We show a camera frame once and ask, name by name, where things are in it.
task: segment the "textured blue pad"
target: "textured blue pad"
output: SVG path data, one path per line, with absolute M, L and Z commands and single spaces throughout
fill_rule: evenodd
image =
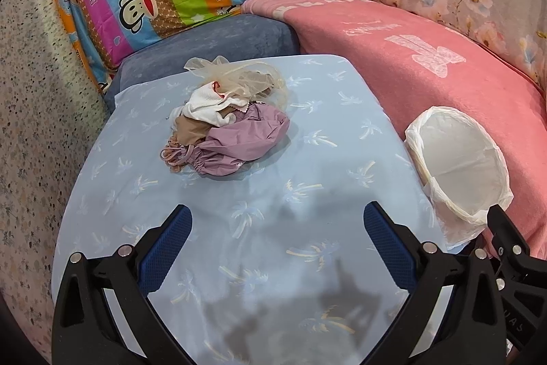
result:
M 144 296 L 157 291 L 192 231 L 192 212 L 183 206 L 141 261 L 138 286 Z
M 414 258 L 380 211 L 369 203 L 364 212 L 365 229 L 372 239 L 393 281 L 410 293 L 417 285 Z

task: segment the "purple stripe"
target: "purple stripe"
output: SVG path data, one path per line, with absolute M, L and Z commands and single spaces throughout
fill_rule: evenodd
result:
M 112 63 L 119 65 L 123 58 L 132 54 L 134 50 L 120 29 L 117 14 L 112 12 L 107 0 L 84 0 L 84 2 L 95 30 L 110 54 Z

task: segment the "blue tablecloth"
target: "blue tablecloth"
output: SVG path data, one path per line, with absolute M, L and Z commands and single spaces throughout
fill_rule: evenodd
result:
M 365 205 L 379 201 L 396 223 L 444 249 L 442 235 L 403 143 L 347 60 L 265 61 L 285 76 L 291 126 L 265 157 L 227 177 L 171 173 L 159 157 L 169 112 L 199 78 L 182 73 L 118 95 L 65 211 L 53 295 L 70 253 L 111 255 L 182 203 L 192 233 L 149 298 L 198 365 L 357 364 L 406 297 L 365 232 Z

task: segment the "pink blanket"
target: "pink blanket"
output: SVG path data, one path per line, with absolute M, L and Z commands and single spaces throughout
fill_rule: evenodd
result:
M 534 84 L 458 32 L 369 0 L 248 0 L 245 13 L 284 21 L 304 53 L 344 56 L 404 131 L 433 105 L 481 123 L 501 148 L 515 198 L 508 215 L 547 255 L 547 114 Z

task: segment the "metal bolt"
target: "metal bolt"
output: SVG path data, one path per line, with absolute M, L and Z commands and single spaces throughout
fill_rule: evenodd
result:
M 481 248 L 475 249 L 475 255 L 478 258 L 480 258 L 481 260 L 484 260 L 486 257 L 488 257 L 486 255 L 486 251 L 484 249 L 481 249 Z
M 428 254 L 434 254 L 437 252 L 437 245 L 434 243 L 431 243 L 430 241 L 426 241 L 423 245 L 423 250 L 426 251 Z
M 81 254 L 79 252 L 75 252 L 70 256 L 70 263 L 78 263 L 81 260 Z
M 118 255 L 120 257 L 127 257 L 131 252 L 133 252 L 132 245 L 123 245 L 118 249 Z

